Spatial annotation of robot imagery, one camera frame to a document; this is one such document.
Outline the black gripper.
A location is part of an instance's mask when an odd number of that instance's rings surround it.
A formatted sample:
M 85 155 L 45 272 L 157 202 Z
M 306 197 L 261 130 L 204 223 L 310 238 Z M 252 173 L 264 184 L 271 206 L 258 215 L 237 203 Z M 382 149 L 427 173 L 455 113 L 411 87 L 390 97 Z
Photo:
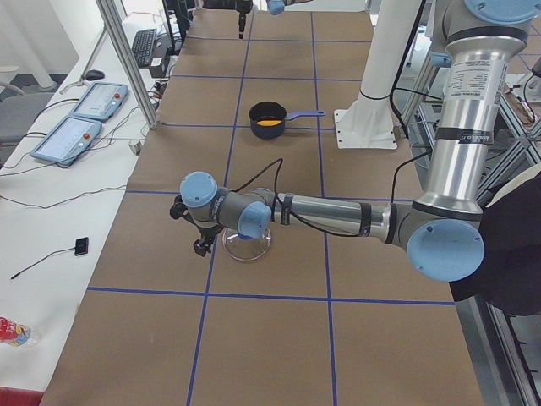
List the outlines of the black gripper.
M 238 16 L 238 38 L 244 38 L 244 31 L 246 26 L 246 13 L 240 12 Z
M 193 243 L 194 252 L 202 257 L 211 252 L 216 237 L 223 231 L 223 226 L 213 222 L 197 222 L 190 214 L 188 207 L 183 203 L 182 196 L 177 195 L 169 210 L 172 219 L 182 218 L 184 221 L 197 227 L 200 237 Z

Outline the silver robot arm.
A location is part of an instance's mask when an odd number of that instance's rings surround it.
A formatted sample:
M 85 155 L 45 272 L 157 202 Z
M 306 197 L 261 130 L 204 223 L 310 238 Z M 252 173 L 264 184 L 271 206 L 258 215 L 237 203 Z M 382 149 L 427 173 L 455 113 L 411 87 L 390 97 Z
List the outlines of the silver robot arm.
M 301 223 L 346 238 L 373 237 L 402 247 L 425 276 L 452 282 L 474 273 L 484 258 L 476 201 L 493 141 L 510 60 L 527 45 L 540 13 L 537 1 L 444 1 L 436 7 L 434 44 L 451 60 L 423 193 L 411 204 L 340 202 L 275 189 L 228 189 L 208 173 L 180 184 L 170 214 L 198 228 L 198 255 L 224 229 L 262 239 L 271 222 Z

